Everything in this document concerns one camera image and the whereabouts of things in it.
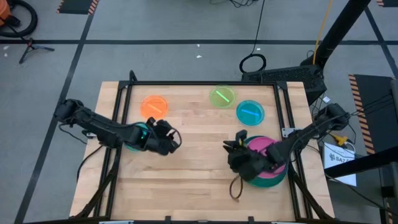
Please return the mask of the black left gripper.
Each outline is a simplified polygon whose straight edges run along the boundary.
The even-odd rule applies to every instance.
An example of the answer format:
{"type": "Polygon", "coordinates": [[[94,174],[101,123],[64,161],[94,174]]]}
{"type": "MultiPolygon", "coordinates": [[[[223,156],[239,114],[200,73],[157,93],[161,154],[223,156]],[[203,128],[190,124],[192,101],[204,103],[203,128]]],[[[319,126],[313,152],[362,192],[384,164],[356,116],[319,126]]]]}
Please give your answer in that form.
{"type": "Polygon", "coordinates": [[[148,118],[146,125],[149,127],[150,135],[145,143],[144,151],[155,152],[161,156],[173,154],[180,147],[180,132],[171,125],[160,119],[148,118]]]}

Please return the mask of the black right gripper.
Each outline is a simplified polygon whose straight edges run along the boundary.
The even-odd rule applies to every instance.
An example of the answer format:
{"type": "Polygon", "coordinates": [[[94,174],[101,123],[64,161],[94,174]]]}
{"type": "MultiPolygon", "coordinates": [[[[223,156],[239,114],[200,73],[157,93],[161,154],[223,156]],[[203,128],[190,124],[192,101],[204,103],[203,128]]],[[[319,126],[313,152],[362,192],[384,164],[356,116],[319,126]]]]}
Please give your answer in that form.
{"type": "Polygon", "coordinates": [[[229,168],[242,179],[250,181],[262,172],[272,172],[273,166],[260,152],[238,147],[244,145],[247,135],[248,132],[242,129],[236,133],[235,141],[223,141],[223,147],[228,149],[229,168]]]}

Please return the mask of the blue transparent plastic plate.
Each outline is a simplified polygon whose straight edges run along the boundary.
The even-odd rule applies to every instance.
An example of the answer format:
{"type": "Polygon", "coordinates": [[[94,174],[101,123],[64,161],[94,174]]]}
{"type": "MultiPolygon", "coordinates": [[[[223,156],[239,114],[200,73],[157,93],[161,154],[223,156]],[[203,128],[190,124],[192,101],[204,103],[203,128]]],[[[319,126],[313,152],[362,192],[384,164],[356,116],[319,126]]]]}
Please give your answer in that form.
{"type": "Polygon", "coordinates": [[[265,111],[260,103],[254,100],[244,100],[236,108],[236,116],[243,124],[256,126],[263,122],[265,111]]]}

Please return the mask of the pink plastic plate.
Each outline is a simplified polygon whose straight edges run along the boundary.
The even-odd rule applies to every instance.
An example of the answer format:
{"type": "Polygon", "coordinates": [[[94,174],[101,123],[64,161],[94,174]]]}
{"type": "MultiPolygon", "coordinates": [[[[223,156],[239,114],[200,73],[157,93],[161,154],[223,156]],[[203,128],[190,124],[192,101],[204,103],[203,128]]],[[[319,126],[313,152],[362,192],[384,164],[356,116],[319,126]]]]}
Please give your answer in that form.
{"type": "MultiPolygon", "coordinates": [[[[266,155],[266,147],[272,143],[277,142],[274,139],[271,139],[266,136],[252,136],[246,140],[246,144],[250,148],[250,150],[254,150],[260,152],[263,155],[266,155]]],[[[286,175],[286,165],[280,166],[275,171],[264,171],[261,172],[253,181],[258,180],[261,182],[271,182],[271,181],[281,181],[286,175]]]]}

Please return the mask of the small teal plastic plate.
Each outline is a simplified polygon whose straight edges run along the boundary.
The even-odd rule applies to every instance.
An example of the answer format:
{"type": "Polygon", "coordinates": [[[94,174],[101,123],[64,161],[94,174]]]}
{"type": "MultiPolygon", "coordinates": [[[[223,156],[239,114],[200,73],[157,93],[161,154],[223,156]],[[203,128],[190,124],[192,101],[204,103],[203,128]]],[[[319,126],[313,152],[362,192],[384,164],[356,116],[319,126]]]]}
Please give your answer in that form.
{"type": "Polygon", "coordinates": [[[143,122],[133,123],[131,126],[134,126],[140,131],[137,139],[138,142],[135,142],[134,144],[125,143],[125,147],[132,152],[144,151],[145,143],[150,135],[149,127],[143,122]]]}

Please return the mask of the orange transparent plastic plate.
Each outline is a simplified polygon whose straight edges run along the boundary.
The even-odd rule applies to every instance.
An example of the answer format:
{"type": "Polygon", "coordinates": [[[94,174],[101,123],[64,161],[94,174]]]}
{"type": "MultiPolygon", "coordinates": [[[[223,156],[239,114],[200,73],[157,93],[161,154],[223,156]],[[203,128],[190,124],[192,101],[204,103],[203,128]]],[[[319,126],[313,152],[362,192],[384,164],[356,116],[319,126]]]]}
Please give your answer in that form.
{"type": "Polygon", "coordinates": [[[160,95],[151,95],[143,99],[140,107],[141,116],[145,119],[153,117],[163,119],[169,111],[168,101],[160,95]]]}

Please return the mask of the green transparent plastic plate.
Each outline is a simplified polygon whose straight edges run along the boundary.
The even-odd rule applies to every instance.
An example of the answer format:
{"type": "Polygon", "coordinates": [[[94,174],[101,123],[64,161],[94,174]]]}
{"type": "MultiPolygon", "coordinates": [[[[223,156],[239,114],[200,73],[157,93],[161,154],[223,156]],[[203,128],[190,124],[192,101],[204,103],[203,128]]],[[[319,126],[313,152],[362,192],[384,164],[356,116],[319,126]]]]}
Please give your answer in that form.
{"type": "Polygon", "coordinates": [[[227,85],[217,85],[210,91],[210,101],[217,108],[230,108],[236,101],[236,92],[227,85]]]}

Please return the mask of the yellow plug connector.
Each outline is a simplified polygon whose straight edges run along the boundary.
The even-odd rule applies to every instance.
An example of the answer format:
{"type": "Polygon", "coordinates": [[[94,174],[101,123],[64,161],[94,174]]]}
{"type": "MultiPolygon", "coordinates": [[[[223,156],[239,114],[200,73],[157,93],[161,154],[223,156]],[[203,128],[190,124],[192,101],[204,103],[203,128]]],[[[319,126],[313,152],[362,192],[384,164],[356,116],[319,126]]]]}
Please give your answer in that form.
{"type": "Polygon", "coordinates": [[[333,133],[330,133],[330,136],[335,140],[338,146],[345,145],[345,142],[348,140],[348,137],[346,136],[339,136],[333,133]]]}

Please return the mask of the white printed paper sign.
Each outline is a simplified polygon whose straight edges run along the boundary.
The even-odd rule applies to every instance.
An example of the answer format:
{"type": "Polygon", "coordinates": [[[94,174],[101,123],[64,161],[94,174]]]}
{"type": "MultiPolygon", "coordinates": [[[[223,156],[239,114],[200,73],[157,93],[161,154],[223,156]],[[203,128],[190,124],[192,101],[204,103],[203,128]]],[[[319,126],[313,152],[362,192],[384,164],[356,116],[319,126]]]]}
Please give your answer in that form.
{"type": "Polygon", "coordinates": [[[326,170],[326,174],[333,179],[356,187],[357,176],[350,170],[350,162],[356,159],[356,151],[350,142],[348,144],[351,148],[347,148],[345,145],[340,147],[325,142],[322,152],[323,168],[326,170]]]}

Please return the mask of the black metal beam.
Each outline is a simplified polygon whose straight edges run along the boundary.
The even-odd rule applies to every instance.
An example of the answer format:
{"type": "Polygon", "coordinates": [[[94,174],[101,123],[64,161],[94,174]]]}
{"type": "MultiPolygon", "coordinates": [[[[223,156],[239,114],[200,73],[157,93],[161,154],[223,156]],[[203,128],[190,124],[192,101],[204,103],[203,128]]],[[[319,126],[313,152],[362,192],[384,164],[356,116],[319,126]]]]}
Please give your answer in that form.
{"type": "Polygon", "coordinates": [[[391,162],[398,162],[398,155],[383,156],[379,154],[373,154],[327,168],[325,169],[325,174],[332,178],[337,178],[382,167],[390,164],[391,162]]]}

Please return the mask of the black tripod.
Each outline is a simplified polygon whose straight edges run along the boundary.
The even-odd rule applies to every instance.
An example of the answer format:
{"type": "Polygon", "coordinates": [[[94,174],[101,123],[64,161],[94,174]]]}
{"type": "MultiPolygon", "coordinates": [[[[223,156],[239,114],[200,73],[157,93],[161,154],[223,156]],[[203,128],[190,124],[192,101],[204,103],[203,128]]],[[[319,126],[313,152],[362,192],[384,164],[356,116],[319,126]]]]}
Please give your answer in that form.
{"type": "Polygon", "coordinates": [[[54,52],[54,51],[55,51],[55,49],[53,49],[53,48],[44,47],[44,46],[35,44],[33,38],[30,38],[30,39],[27,41],[27,47],[26,47],[24,53],[22,54],[21,59],[19,60],[19,64],[24,63],[24,60],[25,60],[25,58],[26,58],[26,56],[27,56],[27,54],[28,54],[29,52],[33,52],[34,50],[39,50],[39,49],[48,50],[48,51],[50,51],[50,52],[54,52]]]}

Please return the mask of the orange vacuum cleaner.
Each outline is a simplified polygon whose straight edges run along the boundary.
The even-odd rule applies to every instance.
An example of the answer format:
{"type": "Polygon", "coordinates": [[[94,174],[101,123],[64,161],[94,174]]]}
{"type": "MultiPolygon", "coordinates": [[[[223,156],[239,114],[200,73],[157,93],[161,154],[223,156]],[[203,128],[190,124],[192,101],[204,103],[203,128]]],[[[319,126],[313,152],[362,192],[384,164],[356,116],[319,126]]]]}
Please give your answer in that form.
{"type": "Polygon", "coordinates": [[[4,21],[11,15],[11,10],[7,0],[0,0],[0,27],[4,25],[4,21]]]}

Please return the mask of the silver metal bracket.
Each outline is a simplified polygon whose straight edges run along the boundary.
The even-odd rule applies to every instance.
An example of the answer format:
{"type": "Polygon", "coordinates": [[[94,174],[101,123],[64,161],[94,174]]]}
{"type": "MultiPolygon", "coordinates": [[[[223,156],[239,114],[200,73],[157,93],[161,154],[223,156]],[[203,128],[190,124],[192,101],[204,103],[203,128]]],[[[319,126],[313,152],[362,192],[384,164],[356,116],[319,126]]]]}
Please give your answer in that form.
{"type": "Polygon", "coordinates": [[[282,137],[287,138],[290,134],[298,130],[301,130],[301,128],[282,128],[282,137]]]}

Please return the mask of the black aluminium table frame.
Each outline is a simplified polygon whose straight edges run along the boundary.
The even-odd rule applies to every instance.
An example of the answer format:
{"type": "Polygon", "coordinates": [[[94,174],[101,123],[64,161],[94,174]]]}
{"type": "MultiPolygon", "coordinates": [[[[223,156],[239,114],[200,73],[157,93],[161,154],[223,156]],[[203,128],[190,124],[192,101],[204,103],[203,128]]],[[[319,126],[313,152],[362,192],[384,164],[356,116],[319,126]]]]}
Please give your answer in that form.
{"type": "MultiPolygon", "coordinates": [[[[281,140],[281,126],[278,115],[282,113],[284,125],[288,126],[284,92],[279,90],[280,106],[275,102],[275,85],[249,85],[241,82],[146,82],[152,85],[132,86],[131,98],[126,118],[123,116],[126,89],[123,82],[103,82],[99,90],[96,106],[88,100],[81,101],[87,107],[103,116],[112,118],[118,87],[122,88],[116,119],[127,123],[145,121],[140,113],[142,101],[151,95],[163,96],[169,110],[164,118],[179,130],[182,146],[174,154],[160,156],[151,152],[132,152],[121,149],[121,162],[118,176],[114,180],[114,192],[109,188],[103,194],[102,203],[96,214],[109,215],[116,220],[165,221],[294,221],[294,205],[298,205],[301,217],[315,212],[306,211],[306,204],[299,189],[297,203],[292,202],[292,184],[286,177],[279,185],[269,189],[257,188],[244,183],[239,201],[229,196],[229,185],[234,174],[227,163],[227,152],[223,141],[234,139],[236,132],[247,129],[249,136],[262,135],[281,140]],[[225,85],[237,93],[233,106],[221,109],[210,103],[210,92],[225,85]],[[265,121],[258,126],[245,126],[236,118],[235,109],[243,100],[255,100],[266,111],[265,121]]],[[[302,164],[308,188],[317,202],[331,216],[334,216],[329,190],[320,156],[306,148],[302,164]]],[[[82,167],[79,182],[70,210],[77,215],[89,202],[100,183],[103,168],[109,168],[114,160],[114,150],[101,149],[82,167]]]]}

